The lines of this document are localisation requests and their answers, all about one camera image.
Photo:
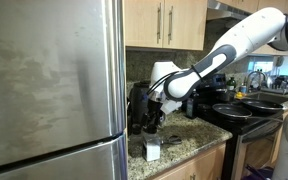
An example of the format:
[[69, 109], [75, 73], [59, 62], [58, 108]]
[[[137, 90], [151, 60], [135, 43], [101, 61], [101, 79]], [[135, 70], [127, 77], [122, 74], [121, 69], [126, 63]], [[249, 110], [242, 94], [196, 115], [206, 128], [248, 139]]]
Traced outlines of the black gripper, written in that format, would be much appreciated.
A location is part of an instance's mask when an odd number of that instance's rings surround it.
[[147, 111], [142, 116], [143, 126], [162, 125], [162, 122], [165, 120], [165, 114], [162, 112], [161, 106], [162, 104], [160, 102], [148, 100]]

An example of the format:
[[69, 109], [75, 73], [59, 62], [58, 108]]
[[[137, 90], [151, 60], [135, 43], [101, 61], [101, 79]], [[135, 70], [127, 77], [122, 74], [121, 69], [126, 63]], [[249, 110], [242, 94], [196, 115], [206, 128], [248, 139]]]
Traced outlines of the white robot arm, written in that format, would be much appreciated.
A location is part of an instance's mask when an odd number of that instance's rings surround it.
[[[216, 41], [205, 57], [189, 68], [181, 69], [170, 60], [155, 62], [148, 99], [169, 114], [188, 99], [204, 77], [251, 59], [264, 45], [288, 51], [288, 14], [275, 7], [262, 8], [238, 22]], [[288, 119], [272, 180], [288, 180]]]

